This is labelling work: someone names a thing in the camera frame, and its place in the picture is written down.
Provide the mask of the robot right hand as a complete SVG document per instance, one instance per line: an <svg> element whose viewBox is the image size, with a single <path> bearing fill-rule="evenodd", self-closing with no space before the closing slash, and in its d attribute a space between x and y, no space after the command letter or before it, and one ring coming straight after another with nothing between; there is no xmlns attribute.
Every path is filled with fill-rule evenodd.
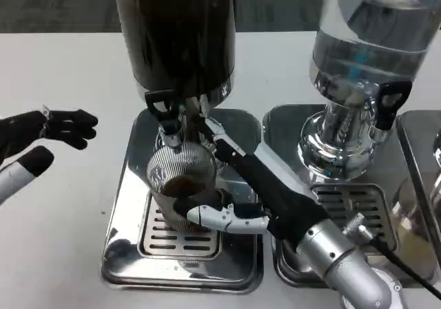
<svg viewBox="0 0 441 309"><path fill-rule="evenodd" d="M241 217L241 206L215 206L190 197L177 199L174 210L198 226L230 234L269 232L275 238L297 246L312 234L314 226L330 218L317 203L315 194L266 144L246 153L213 118L193 118L196 128L216 148L215 156L232 167L258 195L261 211L255 217Z"/></svg>

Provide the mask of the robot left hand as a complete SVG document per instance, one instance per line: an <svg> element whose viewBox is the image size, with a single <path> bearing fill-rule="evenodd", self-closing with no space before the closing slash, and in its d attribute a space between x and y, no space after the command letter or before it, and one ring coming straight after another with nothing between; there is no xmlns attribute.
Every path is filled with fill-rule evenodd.
<svg viewBox="0 0 441 309"><path fill-rule="evenodd" d="M46 107L1 120L1 161L13 157L39 139L66 143L84 150L95 138L99 120L78 109L50 110ZM54 155L36 146L17 160L1 167L1 203L40 177L53 163Z"/></svg>

